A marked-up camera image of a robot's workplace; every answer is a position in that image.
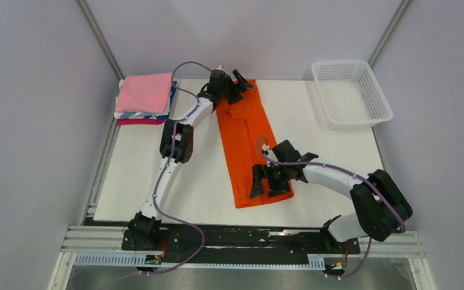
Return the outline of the orange t shirt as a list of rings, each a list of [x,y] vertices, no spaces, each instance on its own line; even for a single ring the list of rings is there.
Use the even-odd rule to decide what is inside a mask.
[[[261,137],[273,146],[276,139],[262,106],[256,79],[249,79],[254,88],[242,94],[243,99],[233,105],[223,101],[216,109],[219,131],[224,148],[227,169],[233,190],[236,208],[254,207],[291,199],[294,192],[269,196],[268,182],[262,181],[263,194],[251,198],[253,165],[265,164],[257,150]]]

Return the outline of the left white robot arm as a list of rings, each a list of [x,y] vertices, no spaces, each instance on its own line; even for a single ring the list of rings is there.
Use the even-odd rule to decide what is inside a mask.
[[[137,238],[147,250],[160,244],[159,228],[162,219],[167,217],[163,206],[179,171],[192,157],[196,127],[218,108],[222,100],[233,105],[243,99],[244,92],[253,88],[253,84],[236,69],[231,74],[222,68],[213,69],[209,81],[196,94],[196,101],[190,109],[177,119],[165,122],[159,145],[159,171],[144,205],[124,231],[126,242]]]

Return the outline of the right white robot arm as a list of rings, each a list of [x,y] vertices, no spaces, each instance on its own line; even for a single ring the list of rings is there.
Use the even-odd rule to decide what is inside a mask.
[[[302,155],[288,140],[270,147],[267,138],[261,137],[256,149],[266,161],[252,166],[251,198],[288,193],[291,181],[320,185],[350,198],[354,212],[333,217],[322,227],[321,244],[326,251],[336,252],[345,241],[358,237],[383,242],[393,233],[406,232],[405,221],[413,209],[385,170],[358,173],[314,153]]]

